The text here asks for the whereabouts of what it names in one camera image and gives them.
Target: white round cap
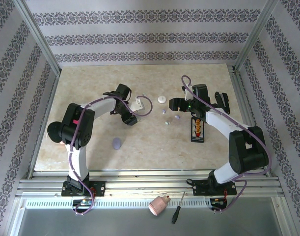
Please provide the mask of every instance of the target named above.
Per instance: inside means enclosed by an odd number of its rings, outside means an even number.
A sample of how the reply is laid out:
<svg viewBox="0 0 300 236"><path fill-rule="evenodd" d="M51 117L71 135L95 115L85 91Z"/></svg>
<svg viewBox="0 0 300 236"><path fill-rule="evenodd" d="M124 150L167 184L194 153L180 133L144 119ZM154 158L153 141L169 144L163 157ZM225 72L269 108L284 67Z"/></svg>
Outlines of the white round cap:
<svg viewBox="0 0 300 236"><path fill-rule="evenodd" d="M165 103L166 102L166 97L165 96L159 96L158 102L161 103L161 104Z"/></svg>

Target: screwdriver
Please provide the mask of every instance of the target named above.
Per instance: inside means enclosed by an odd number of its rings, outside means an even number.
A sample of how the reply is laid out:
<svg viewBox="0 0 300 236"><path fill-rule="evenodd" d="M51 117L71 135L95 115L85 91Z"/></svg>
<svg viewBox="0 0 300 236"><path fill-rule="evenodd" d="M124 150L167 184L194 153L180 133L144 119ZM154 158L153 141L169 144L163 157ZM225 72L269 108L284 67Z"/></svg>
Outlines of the screwdriver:
<svg viewBox="0 0 300 236"><path fill-rule="evenodd" d="M174 215L173 215L173 218L171 219L171 223L172 223L172 224L175 224L176 221L177 221L178 214L179 214L179 211L180 211L180 208L181 208L180 205L183 203L183 198L184 198L185 193L186 193L186 192L184 192L184 194L183 194L183 196L182 196L182 198L181 198L181 200L180 200L179 206L177 206L177 209L176 209L176 211L175 211L175 213L174 213Z"/></svg>

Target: gray floor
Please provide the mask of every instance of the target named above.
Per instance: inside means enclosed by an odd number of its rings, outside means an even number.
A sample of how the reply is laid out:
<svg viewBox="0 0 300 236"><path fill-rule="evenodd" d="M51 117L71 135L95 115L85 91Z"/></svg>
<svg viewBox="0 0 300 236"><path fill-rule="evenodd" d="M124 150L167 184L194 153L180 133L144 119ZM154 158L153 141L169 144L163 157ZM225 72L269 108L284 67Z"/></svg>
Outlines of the gray floor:
<svg viewBox="0 0 300 236"><path fill-rule="evenodd" d="M20 236L277 236L281 235L269 198L239 199L223 214L205 208L182 208L171 224L175 209L155 217L148 209L95 209L76 216L66 209L27 209Z"/></svg>

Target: black screwdriver handle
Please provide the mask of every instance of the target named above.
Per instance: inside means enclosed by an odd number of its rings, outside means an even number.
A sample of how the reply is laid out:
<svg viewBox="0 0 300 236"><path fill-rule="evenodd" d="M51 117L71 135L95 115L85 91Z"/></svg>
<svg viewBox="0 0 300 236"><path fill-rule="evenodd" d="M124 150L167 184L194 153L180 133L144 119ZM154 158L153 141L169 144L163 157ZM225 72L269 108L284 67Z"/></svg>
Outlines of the black screwdriver handle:
<svg viewBox="0 0 300 236"><path fill-rule="evenodd" d="M177 218L178 218L178 214L179 214L179 211L180 211L180 208L181 208L180 206L177 206L177 209L176 209L176 211L175 211L175 213L173 215L173 218L171 219L171 223L172 224L176 223Z"/></svg>

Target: robotic arm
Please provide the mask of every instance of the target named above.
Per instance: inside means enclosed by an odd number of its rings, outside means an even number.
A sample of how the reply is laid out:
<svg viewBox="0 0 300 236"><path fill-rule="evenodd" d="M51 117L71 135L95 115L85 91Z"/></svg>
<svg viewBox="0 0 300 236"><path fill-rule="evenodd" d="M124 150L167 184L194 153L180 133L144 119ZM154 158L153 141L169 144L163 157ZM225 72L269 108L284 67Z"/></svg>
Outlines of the robotic arm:
<svg viewBox="0 0 300 236"><path fill-rule="evenodd" d="M221 112L230 114L228 96L226 93L215 93L216 104L211 104L206 85L195 85L191 87L193 93L217 108ZM217 195L220 190L226 188L227 184L232 184L238 175L250 170L255 170L268 165L268 157L262 146L247 132L237 127L233 122L224 116L198 101L183 87L185 98L173 98L169 101L169 108L173 111L191 112L198 119L215 127L229 140L229 161L215 171L211 171L207 182L204 184L206 195ZM251 133L257 136L263 143L262 130L258 126L249 127L242 125Z"/></svg>
<svg viewBox="0 0 300 236"><path fill-rule="evenodd" d="M126 100L128 95L131 96L131 90L123 84L119 84L116 91L105 92L105 96L116 96L120 97L123 100ZM137 98L135 102L129 104L129 108L134 111L143 110L143 104L140 99ZM55 143L63 142L68 151L68 156L70 154L70 144L73 138L73 135L76 130L81 112L86 106L78 105L75 103L69 104L67 111L64 115L62 122L53 122L48 126L47 132L52 141ZM110 112L110 114L120 114L122 121L127 125L134 125L137 123L137 118L130 113L126 106L120 102L118 99L109 98L97 102L85 110L83 118L80 123L80 127L76 136L74 143L74 149L71 157L73 167L82 180L87 186L94 185L93 181L90 184L89 181L89 172L86 166L86 145L91 139L93 122L99 116ZM74 172L69 166L69 173L67 181L64 183L62 196L82 196L88 195L88 191L82 186L78 181L78 178L75 176Z"/></svg>

